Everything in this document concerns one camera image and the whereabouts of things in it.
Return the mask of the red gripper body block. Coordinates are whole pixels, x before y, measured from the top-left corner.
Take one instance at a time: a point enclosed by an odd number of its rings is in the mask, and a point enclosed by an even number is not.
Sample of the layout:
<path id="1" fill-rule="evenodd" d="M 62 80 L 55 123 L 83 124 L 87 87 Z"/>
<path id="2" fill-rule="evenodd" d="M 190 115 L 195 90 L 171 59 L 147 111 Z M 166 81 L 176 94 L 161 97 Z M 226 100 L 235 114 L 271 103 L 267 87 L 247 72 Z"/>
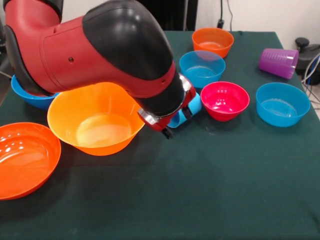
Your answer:
<path id="1" fill-rule="evenodd" d="M 198 94 L 190 83 L 188 83 L 188 90 L 185 91 L 184 102 L 177 111 L 164 117 L 157 117 L 147 113 L 147 125 L 158 132 L 161 132 L 164 128 L 176 128 L 189 120 L 185 118 L 182 112 L 182 108 L 186 106 L 192 112 L 192 117 L 198 112 Z"/>

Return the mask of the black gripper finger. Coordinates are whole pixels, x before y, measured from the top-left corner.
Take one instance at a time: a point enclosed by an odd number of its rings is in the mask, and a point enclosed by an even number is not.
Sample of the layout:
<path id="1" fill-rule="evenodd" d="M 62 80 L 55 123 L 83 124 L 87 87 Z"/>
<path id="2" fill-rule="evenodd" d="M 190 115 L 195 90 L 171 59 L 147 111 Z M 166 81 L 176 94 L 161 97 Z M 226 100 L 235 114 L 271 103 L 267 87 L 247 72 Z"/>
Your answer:
<path id="1" fill-rule="evenodd" d="M 184 117 L 186 119 L 191 119 L 192 118 L 193 114 L 192 114 L 192 112 L 191 112 L 191 110 L 189 109 L 188 106 L 183 107 L 181 109 L 181 111 L 182 111 L 182 113 L 183 113 L 183 115 L 184 115 Z"/>
<path id="2" fill-rule="evenodd" d="M 168 139 L 172 139 L 173 138 L 173 133 L 169 128 L 164 128 L 161 130 L 161 133 Z"/>

